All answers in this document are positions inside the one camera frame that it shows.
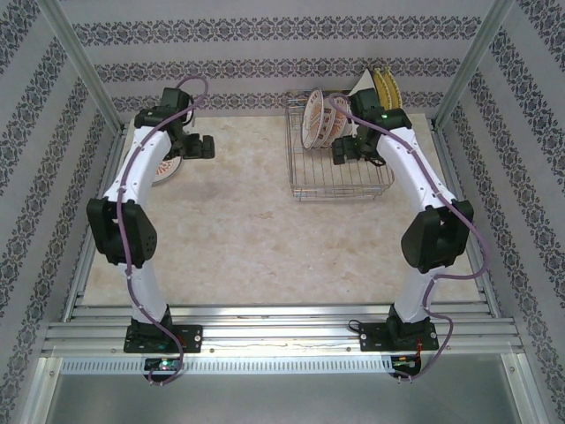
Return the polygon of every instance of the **plate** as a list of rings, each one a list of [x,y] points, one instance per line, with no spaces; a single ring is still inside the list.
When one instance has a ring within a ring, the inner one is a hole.
[[[373,70],[373,80],[374,86],[377,89],[377,94],[379,95],[380,106],[382,106],[384,110],[391,110],[392,98],[390,96],[390,92],[388,91],[387,82],[380,73],[379,69]]]
[[[385,74],[383,75],[385,82],[387,83],[388,91],[392,100],[392,109],[401,109],[403,106],[403,98],[400,94],[400,89],[398,84],[396,84],[396,79],[392,75],[390,68],[385,66]]]
[[[181,162],[181,157],[177,156],[170,161],[162,161],[161,163],[159,163],[157,172],[155,173],[155,177],[153,179],[153,186],[156,186],[164,182],[166,179],[171,178],[180,168]]]
[[[315,148],[321,148],[332,132],[334,126],[336,110],[329,104],[329,97],[324,99],[324,118],[321,124],[321,131],[318,134],[318,139],[314,143]]]
[[[324,96],[319,88],[315,88],[306,101],[302,116],[302,146],[312,148],[320,135],[324,118]]]
[[[344,98],[336,97],[334,101],[337,107],[349,111],[349,104]],[[330,148],[334,140],[342,135],[345,130],[345,126],[348,124],[347,117],[342,112],[339,112],[334,108],[332,108],[332,110],[335,112],[334,124],[332,125],[332,129],[330,130],[328,137],[322,145],[323,148]]]

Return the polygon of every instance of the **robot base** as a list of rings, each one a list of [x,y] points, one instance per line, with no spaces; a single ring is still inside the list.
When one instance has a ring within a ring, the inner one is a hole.
[[[416,351],[418,342],[422,351],[437,351],[440,348],[430,318],[414,323],[402,322],[394,305],[390,307],[386,322],[360,322],[357,333],[361,352]]]
[[[184,353],[200,353],[202,348],[201,325],[173,324],[169,307],[161,320],[161,325],[180,340]],[[153,324],[132,319],[127,328],[124,342],[125,353],[178,353],[177,344]]]

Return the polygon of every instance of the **wire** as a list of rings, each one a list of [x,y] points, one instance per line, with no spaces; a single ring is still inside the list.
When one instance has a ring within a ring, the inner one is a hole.
[[[451,336],[453,335],[453,327],[454,327],[453,320],[450,317],[448,317],[447,315],[437,314],[435,312],[430,311],[430,306],[428,305],[428,300],[429,300],[429,297],[430,297],[430,293],[432,292],[432,288],[435,286],[436,281],[440,280],[440,279],[448,278],[448,279],[452,279],[452,280],[471,280],[471,279],[477,278],[478,276],[483,275],[486,272],[486,270],[488,269],[488,266],[490,264],[490,253],[489,253],[488,245],[486,243],[486,240],[478,232],[477,228],[471,223],[471,221],[469,221],[461,212],[459,212],[456,209],[455,206],[453,206],[451,203],[449,203],[449,201],[440,193],[440,190],[438,189],[437,185],[433,181],[432,176],[427,171],[427,168],[425,167],[424,163],[422,162],[422,158],[419,156],[416,149],[413,148],[408,141],[403,140],[401,137],[397,136],[396,134],[387,130],[386,128],[382,128],[382,127],[377,126],[377,125],[375,125],[371,122],[365,121],[364,119],[361,119],[359,117],[355,117],[354,115],[349,113],[347,110],[340,108],[339,106],[337,106],[335,104],[335,98],[336,97],[341,97],[341,98],[345,99],[347,102],[350,100],[350,98],[347,95],[342,95],[341,93],[333,93],[329,96],[329,104],[331,104],[332,107],[334,109],[336,109],[338,112],[343,113],[346,117],[348,117],[349,119],[351,119],[352,121],[354,121],[358,124],[367,126],[369,128],[372,128],[372,129],[378,131],[379,133],[387,135],[388,137],[390,137],[394,141],[400,143],[403,147],[405,147],[408,150],[408,153],[411,154],[412,157],[414,157],[414,160],[418,164],[418,167],[422,171],[422,174],[424,174],[426,181],[428,182],[430,187],[432,187],[433,195],[436,196],[441,201],[441,203],[443,203],[451,212],[453,212],[453,214],[455,214],[455,216],[457,216],[457,218],[459,218],[459,220],[461,222],[463,222],[465,224],[465,226],[473,233],[475,238],[477,238],[477,241],[480,244],[480,247],[481,247],[482,252],[483,252],[483,265],[481,266],[481,268],[477,272],[470,274],[468,276],[455,276],[455,275],[449,275],[449,274],[438,274],[437,276],[432,277],[432,279],[430,280],[430,283],[426,287],[426,291],[424,292],[424,298],[422,299],[422,307],[424,308],[426,313],[429,316],[431,316],[432,318],[438,318],[438,319],[441,319],[441,320],[446,320],[449,323],[449,330],[448,330],[448,334],[446,335],[443,343],[440,346],[440,349],[430,359],[430,361],[426,364],[424,369],[422,369],[419,372],[419,374],[414,375],[412,377],[409,377],[409,376],[408,377],[406,377],[406,376],[405,377],[398,377],[399,381],[412,382],[413,380],[416,380],[419,377],[421,377],[422,375],[424,375],[433,366],[433,364],[435,364],[435,362],[438,360],[438,358],[441,356],[441,354],[445,350],[446,346],[448,345],[448,342],[451,339]]]
[[[417,350],[416,350],[416,363],[421,362],[422,361],[422,340],[418,339],[418,344],[417,344]]]
[[[369,163],[372,163],[376,168],[380,168],[381,166],[386,165],[384,162],[376,163],[373,159],[369,159],[368,157],[366,157],[365,160]]]
[[[130,294],[130,298],[132,298],[132,302],[135,305],[135,307],[137,307],[139,309],[139,311],[155,327],[157,327],[163,333],[165,333],[167,336],[169,336],[175,342],[175,344],[177,345],[177,348],[178,348],[178,354],[179,354],[178,368],[169,378],[167,378],[166,380],[164,380],[162,382],[159,382],[160,386],[164,386],[165,384],[169,384],[170,382],[172,382],[173,380],[175,380],[177,378],[178,374],[183,369],[183,362],[184,362],[185,353],[184,353],[184,350],[183,350],[183,345],[181,344],[180,340],[178,340],[178,338],[171,331],[169,331],[168,329],[163,327],[160,322],[158,322],[155,318],[153,318],[145,310],[143,305],[141,305],[139,303],[139,300],[138,300],[137,296],[135,295],[135,292],[133,291],[132,252],[130,251],[130,244],[128,242],[127,234],[125,232],[124,215],[123,215],[123,210],[122,210],[122,205],[123,205],[122,200],[124,198],[124,193],[125,193],[125,183],[126,183],[127,178],[130,174],[130,170],[132,169],[132,166],[135,162],[136,157],[138,156],[139,152],[141,152],[141,149],[149,142],[149,140],[151,140],[151,137],[153,137],[155,135],[155,133],[157,133],[159,130],[161,130],[165,125],[171,123],[175,119],[182,117],[183,115],[190,112],[191,110],[198,108],[204,102],[204,100],[206,99],[207,94],[208,94],[208,81],[204,77],[200,77],[199,75],[190,75],[188,77],[184,77],[183,79],[181,79],[181,81],[177,84],[177,88],[181,87],[188,80],[200,80],[200,81],[202,81],[204,83],[204,92],[198,97],[198,99],[196,99],[194,101],[193,104],[189,105],[186,109],[176,113],[175,115],[168,117],[167,119],[162,121],[159,125],[155,126],[153,129],[151,129],[151,131],[149,131],[147,133],[147,135],[143,138],[141,143],[133,150],[132,156],[130,157],[127,164],[125,165],[124,174],[122,175],[122,179],[120,180],[120,186],[119,186],[119,189],[118,189],[118,192],[117,192],[117,226],[120,230],[120,236],[122,237],[122,243],[124,245],[124,255],[125,255],[125,263],[126,263],[125,277],[126,277],[126,280],[127,280],[127,291]],[[149,376],[148,376],[149,384],[155,383],[151,378],[152,374],[153,374],[153,370],[151,370],[149,372]]]
[[[355,322],[355,323],[357,324],[357,328],[351,327],[351,323],[352,323],[352,322]],[[361,326],[361,321],[358,321],[358,320],[350,320],[350,321],[347,323],[347,326],[350,328],[350,331],[353,331],[354,333],[357,333],[357,334],[361,334],[361,328],[360,328],[360,326]]]

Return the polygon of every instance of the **wall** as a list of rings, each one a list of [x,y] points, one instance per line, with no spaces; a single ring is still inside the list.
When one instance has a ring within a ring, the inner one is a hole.
[[[0,1],[0,423],[61,318],[113,133],[36,3]]]
[[[389,65],[407,110],[431,116],[492,0],[66,0],[123,119],[186,73],[211,79],[210,115],[281,114],[294,89],[348,89]],[[198,92],[199,87],[188,88]]]
[[[514,3],[444,132],[550,422],[565,422],[564,7]]]

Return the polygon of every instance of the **yellow plate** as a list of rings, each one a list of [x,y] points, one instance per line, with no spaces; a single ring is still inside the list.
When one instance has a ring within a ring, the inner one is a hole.
[[[379,95],[380,106],[382,106],[385,110],[392,109],[392,99],[390,97],[390,92],[388,91],[388,86],[380,74],[380,70],[373,69],[373,81],[374,86],[377,89],[377,94]]]
[[[396,79],[392,76],[392,72],[390,71],[390,68],[388,66],[385,66],[385,74],[383,78],[390,93],[390,99],[392,102],[391,109],[402,108],[403,98],[400,95],[400,89],[398,88],[398,84],[396,84]]]

